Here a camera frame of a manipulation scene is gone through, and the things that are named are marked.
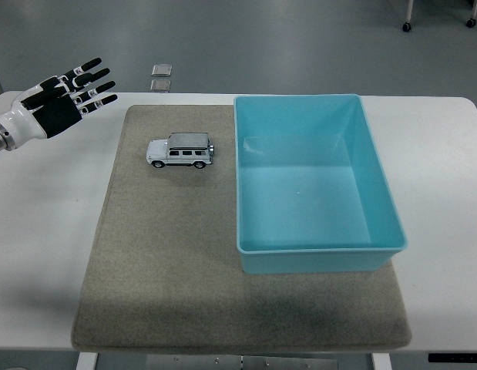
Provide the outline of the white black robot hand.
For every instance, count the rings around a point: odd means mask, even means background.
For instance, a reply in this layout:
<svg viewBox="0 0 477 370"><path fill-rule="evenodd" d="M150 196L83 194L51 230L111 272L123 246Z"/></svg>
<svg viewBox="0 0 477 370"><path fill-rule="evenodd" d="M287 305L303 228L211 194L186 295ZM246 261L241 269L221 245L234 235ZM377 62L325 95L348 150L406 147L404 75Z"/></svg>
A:
<svg viewBox="0 0 477 370"><path fill-rule="evenodd" d="M29 140L51 139L116 101L115 94L100 96L115 86L113 81L89 87L110 73L108 68L93 70L101 62L95 58L19 94L0 114L0 152L16 150Z"/></svg>

